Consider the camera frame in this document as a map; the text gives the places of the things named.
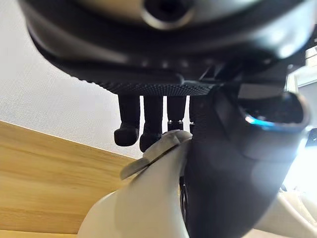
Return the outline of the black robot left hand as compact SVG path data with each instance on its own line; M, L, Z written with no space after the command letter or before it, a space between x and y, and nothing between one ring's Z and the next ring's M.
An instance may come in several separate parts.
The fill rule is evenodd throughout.
M140 141L124 188L85 238L241 238L274 201L310 130L285 90L306 63L314 0L21 0L52 65L119 97L115 142Z

